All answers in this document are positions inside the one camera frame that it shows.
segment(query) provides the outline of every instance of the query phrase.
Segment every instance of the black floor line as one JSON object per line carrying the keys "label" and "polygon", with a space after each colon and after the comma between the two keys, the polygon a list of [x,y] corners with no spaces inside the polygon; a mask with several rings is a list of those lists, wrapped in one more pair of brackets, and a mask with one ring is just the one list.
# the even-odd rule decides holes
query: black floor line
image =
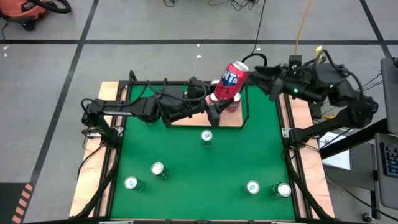
{"label": "black floor line", "polygon": [[[98,1],[99,0],[94,0],[93,1],[93,5],[91,7],[90,13],[88,14],[88,18],[87,18],[85,27],[83,29],[83,33],[81,34],[80,40],[85,40],[87,38],[88,30],[90,28],[91,22],[93,21],[93,17],[94,17],[94,13],[95,13],[95,10],[96,10],[97,5],[98,5]],[[73,75],[75,74],[76,66],[77,66],[77,63],[79,61],[79,58],[80,58],[80,55],[81,55],[81,51],[83,50],[83,46],[84,46],[83,42],[80,42],[78,44],[77,48],[76,48],[76,52],[75,52],[75,54],[73,56],[73,59],[72,59],[72,62],[70,64],[68,75],[67,75],[67,77],[65,79],[65,82],[64,82],[64,84],[62,86],[60,97],[59,97],[57,105],[55,107],[55,111],[54,111],[54,114],[52,116],[52,119],[51,119],[51,122],[50,122],[50,126],[49,126],[49,128],[47,130],[47,133],[45,135],[44,142],[43,142],[42,148],[40,149],[40,153],[39,153],[39,156],[37,158],[36,165],[34,167],[32,176],[30,177],[30,182],[34,186],[36,186],[36,183],[37,183],[37,181],[39,179],[39,176],[40,176],[40,173],[42,171],[42,168],[43,168],[43,165],[44,165],[44,160],[46,158],[47,152],[49,151],[49,147],[50,147],[50,143],[51,143],[52,137],[54,135],[55,127],[57,126],[57,123],[58,123],[58,120],[59,120],[59,117],[60,117],[60,114],[61,114],[61,110],[62,110],[63,104],[65,102],[65,99],[67,97],[70,84],[72,82]]]}
{"label": "black floor line", "polygon": [[359,0],[359,1],[361,2],[363,10],[365,11],[366,17],[368,18],[369,23],[371,24],[373,32],[377,37],[377,40],[381,42],[380,46],[381,49],[383,50],[384,56],[391,57],[390,50],[388,49],[387,45],[384,42],[383,36],[381,35],[381,32],[376,24],[376,21],[373,18],[373,15],[371,13],[371,10],[369,9],[368,4],[366,3],[365,0]]}
{"label": "black floor line", "polygon": [[[0,40],[0,44],[254,44],[255,40],[184,39],[184,40]],[[258,44],[294,45],[296,40],[258,40]],[[300,40],[300,45],[398,45],[398,40]]]}

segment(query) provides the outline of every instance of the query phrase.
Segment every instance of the wooden board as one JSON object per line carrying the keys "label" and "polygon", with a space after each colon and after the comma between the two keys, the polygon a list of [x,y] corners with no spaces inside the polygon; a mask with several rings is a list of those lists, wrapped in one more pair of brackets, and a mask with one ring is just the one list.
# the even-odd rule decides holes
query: wooden board
{"label": "wooden board", "polygon": [[[101,89],[99,91],[98,98],[103,100],[115,100],[118,91],[119,82],[102,82]],[[126,91],[122,91],[122,99],[125,99]],[[108,124],[111,124],[112,116],[104,117]],[[121,124],[121,118],[118,117],[116,120],[116,125]],[[84,158],[89,156],[95,149],[100,146],[100,138],[92,138],[87,140],[86,151]],[[100,149],[96,154],[94,154],[90,159],[85,162],[85,165],[81,168],[79,179],[76,185],[75,196],[73,197],[72,207],[70,209],[70,216],[74,216],[81,212],[84,206],[90,201],[94,193],[99,187],[101,170],[105,157],[105,147]],[[115,151],[111,152],[111,158],[109,160],[108,171],[113,164]],[[104,191],[103,202],[108,201],[109,186]],[[102,203],[100,209],[100,215],[105,215],[106,203]]]}
{"label": "wooden board", "polygon": [[[103,82],[101,85],[101,89],[99,92],[99,98],[104,100],[114,100],[116,97],[116,92],[118,89],[118,82]],[[283,97],[281,99],[282,105],[282,115],[284,116],[285,126],[289,127],[289,122],[287,119],[286,108],[284,104]],[[312,119],[310,116],[310,111],[308,108],[308,104],[302,100],[291,100],[293,117],[295,126],[297,128],[306,128],[312,125]],[[106,118],[107,122],[111,122],[111,117],[108,116]],[[85,152],[85,157],[88,156],[92,150],[96,149],[99,146],[100,139],[94,138],[90,139],[87,142],[87,150]],[[310,140],[308,142],[309,145],[318,148],[315,140]],[[100,181],[100,173],[103,165],[105,150],[100,150],[97,154],[95,154],[89,161],[86,162],[85,166],[82,168],[80,173],[80,178],[78,180],[76,186],[75,196],[73,198],[73,203],[70,211],[70,215],[76,215],[80,212],[83,207],[87,204],[87,202],[91,199],[92,195],[98,188],[98,183]],[[330,200],[330,194],[328,190],[328,186],[326,183],[325,173],[323,171],[322,161],[320,159],[319,153],[315,152],[313,149],[309,147],[303,148],[300,151],[302,161],[303,161],[303,169],[305,174],[305,179],[307,181],[308,190],[314,196],[315,200],[321,205],[321,207],[329,214],[334,217],[333,207]],[[301,217],[305,217],[304,203],[302,194],[300,194],[298,190],[298,202],[299,202],[299,210]],[[103,195],[103,205],[100,209],[100,215],[105,214],[106,202],[109,194],[109,188],[105,191]]]}
{"label": "wooden board", "polygon": [[[282,113],[284,114],[285,127],[289,127],[284,98],[282,95],[280,100],[282,104]],[[293,119],[296,128],[307,128],[313,125],[308,103],[306,101],[298,99],[293,100],[292,97],[290,97],[290,104],[292,107]],[[307,144],[318,149],[317,141],[314,139],[309,140]],[[300,155],[303,162],[303,170],[308,191],[313,195],[324,211],[331,217],[334,217],[335,213],[331,204],[329,189],[319,152],[316,152],[310,147],[305,147],[300,150]],[[303,205],[302,194],[298,194],[298,199]],[[303,206],[300,206],[299,209],[300,215],[305,217],[305,210],[303,209]],[[312,215],[314,218],[317,217],[317,214],[315,214],[314,211],[312,211]]]}
{"label": "wooden board", "polygon": [[[235,112],[229,112],[224,110],[220,114],[220,127],[237,127],[240,128],[243,124],[242,116],[242,102],[239,104],[238,109]],[[192,118],[184,118],[178,121],[174,121],[172,125],[176,126],[211,126],[206,111],[204,113],[198,113],[192,115]]]}

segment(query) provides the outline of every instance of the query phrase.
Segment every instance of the metal clamp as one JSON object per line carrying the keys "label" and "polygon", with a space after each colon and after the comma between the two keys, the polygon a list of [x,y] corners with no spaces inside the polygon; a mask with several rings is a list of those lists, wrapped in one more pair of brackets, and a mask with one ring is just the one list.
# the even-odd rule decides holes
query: metal clamp
{"label": "metal clamp", "polygon": [[282,128],[282,136],[284,137],[284,138],[289,138],[289,131],[291,130],[292,128]]}

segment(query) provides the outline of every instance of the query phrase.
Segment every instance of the white can lid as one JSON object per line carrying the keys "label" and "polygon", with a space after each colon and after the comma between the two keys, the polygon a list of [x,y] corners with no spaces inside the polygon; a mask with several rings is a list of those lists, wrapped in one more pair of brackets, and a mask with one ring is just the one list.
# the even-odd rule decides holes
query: white can lid
{"label": "white can lid", "polygon": [[201,132],[201,138],[204,141],[210,141],[213,138],[213,133],[209,130],[204,130]]}
{"label": "white can lid", "polygon": [[243,62],[240,61],[234,61],[232,64],[237,68],[240,69],[240,71],[249,71],[249,67],[245,65]]}
{"label": "white can lid", "polygon": [[211,81],[210,84],[218,84],[219,82],[220,82],[220,80],[213,80],[213,81]]}
{"label": "white can lid", "polygon": [[217,99],[217,97],[216,97],[216,95],[214,93],[210,94],[210,100],[213,101],[213,102],[218,101],[218,99]]}
{"label": "white can lid", "polygon": [[127,189],[133,189],[134,187],[137,186],[137,178],[135,177],[128,177],[124,181],[124,186],[126,186]]}
{"label": "white can lid", "polygon": [[288,184],[282,183],[279,184],[278,186],[278,193],[282,197],[288,197],[291,193],[292,189],[290,189],[290,186]]}
{"label": "white can lid", "polygon": [[250,180],[248,184],[246,184],[246,188],[250,194],[256,194],[260,190],[260,185],[255,180]]}
{"label": "white can lid", "polygon": [[163,169],[164,169],[163,163],[155,162],[150,168],[150,171],[152,171],[152,173],[155,175],[159,175],[163,172]]}
{"label": "white can lid", "polygon": [[242,98],[241,94],[240,93],[236,93],[235,96],[234,96],[234,102],[240,101],[241,98]]}

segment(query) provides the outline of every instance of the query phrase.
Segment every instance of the green table surface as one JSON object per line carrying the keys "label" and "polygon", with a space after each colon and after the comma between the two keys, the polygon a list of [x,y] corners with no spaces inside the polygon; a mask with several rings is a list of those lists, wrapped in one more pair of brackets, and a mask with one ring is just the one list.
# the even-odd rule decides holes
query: green table surface
{"label": "green table surface", "polygon": [[[142,88],[133,86],[132,100]],[[144,96],[151,95],[148,88]],[[212,130],[209,149],[200,138],[209,127],[166,128],[161,121],[149,126],[128,118],[111,218],[294,220],[291,196],[269,196],[270,186],[288,182],[276,105],[255,86],[248,87],[248,96],[244,128]],[[150,171],[158,161],[169,171],[167,180]],[[129,176],[144,181],[145,190],[125,188]],[[250,180],[259,182],[260,191],[247,196],[242,188]]]}

